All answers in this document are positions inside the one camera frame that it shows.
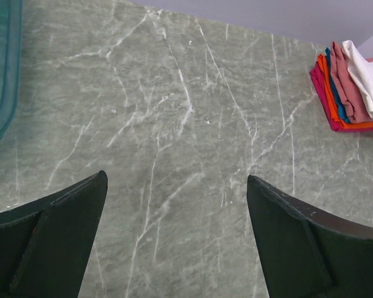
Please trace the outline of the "blue folded t shirt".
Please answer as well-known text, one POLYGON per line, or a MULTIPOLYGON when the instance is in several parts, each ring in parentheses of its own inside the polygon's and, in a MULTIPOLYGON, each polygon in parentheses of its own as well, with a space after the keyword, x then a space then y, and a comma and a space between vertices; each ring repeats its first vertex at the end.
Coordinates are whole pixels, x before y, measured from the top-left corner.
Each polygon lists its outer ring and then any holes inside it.
POLYGON ((331 58, 330 58, 331 50, 329 48, 325 49, 325 55, 326 55, 326 62, 327 62, 327 65, 328 65, 328 73, 329 73, 329 81, 330 81, 331 91, 333 93, 334 101, 335 101, 336 106, 337 106, 338 116, 345 123, 350 124, 351 121, 349 120, 349 118, 346 114, 346 110, 343 106, 343 103, 341 102, 338 90, 337 90, 336 85, 334 83, 334 80, 331 76, 331 58))

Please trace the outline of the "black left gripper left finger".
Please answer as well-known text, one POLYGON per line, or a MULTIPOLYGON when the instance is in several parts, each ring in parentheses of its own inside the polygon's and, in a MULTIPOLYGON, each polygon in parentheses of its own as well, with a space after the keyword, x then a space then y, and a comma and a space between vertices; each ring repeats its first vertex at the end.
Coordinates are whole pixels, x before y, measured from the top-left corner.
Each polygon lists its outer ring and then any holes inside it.
POLYGON ((78 297, 108 191, 104 171, 0 213, 0 297, 78 297))

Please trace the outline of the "teal plastic bin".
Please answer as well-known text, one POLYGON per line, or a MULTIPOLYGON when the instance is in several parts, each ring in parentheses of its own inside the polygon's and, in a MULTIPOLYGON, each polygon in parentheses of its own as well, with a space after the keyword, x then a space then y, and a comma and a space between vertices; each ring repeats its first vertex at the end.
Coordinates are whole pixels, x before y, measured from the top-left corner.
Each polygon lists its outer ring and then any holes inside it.
POLYGON ((22 1, 0 1, 0 141, 16 112, 21 41, 22 1))

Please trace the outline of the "white t shirt red print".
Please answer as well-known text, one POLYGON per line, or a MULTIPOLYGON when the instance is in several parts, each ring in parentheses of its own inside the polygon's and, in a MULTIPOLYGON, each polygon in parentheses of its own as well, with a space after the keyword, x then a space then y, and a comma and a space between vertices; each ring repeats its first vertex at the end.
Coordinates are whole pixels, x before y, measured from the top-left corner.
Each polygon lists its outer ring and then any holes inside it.
POLYGON ((366 111, 373 119, 373 61, 367 61, 351 40, 342 43, 348 73, 361 93, 366 111))

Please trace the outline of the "magenta folded t shirt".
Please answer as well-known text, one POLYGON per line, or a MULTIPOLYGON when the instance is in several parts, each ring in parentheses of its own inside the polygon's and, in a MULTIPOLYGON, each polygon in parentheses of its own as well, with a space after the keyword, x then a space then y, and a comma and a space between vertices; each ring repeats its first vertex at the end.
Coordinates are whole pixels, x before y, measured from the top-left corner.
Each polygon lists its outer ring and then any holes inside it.
POLYGON ((326 93, 324 76, 320 70, 318 63, 315 63, 314 68, 310 71, 311 81, 315 87, 316 93, 321 101, 329 126, 334 132, 373 132, 373 127, 357 127, 357 124, 345 124, 344 122, 334 121, 331 118, 326 93))

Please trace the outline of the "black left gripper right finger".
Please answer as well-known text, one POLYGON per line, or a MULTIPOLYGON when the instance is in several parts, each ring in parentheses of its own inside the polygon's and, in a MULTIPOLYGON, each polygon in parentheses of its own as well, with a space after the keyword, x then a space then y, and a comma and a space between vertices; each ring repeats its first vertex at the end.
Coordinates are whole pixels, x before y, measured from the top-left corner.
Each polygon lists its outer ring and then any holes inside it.
POLYGON ((373 297, 373 227, 257 176, 247 179, 247 205, 270 297, 373 297))

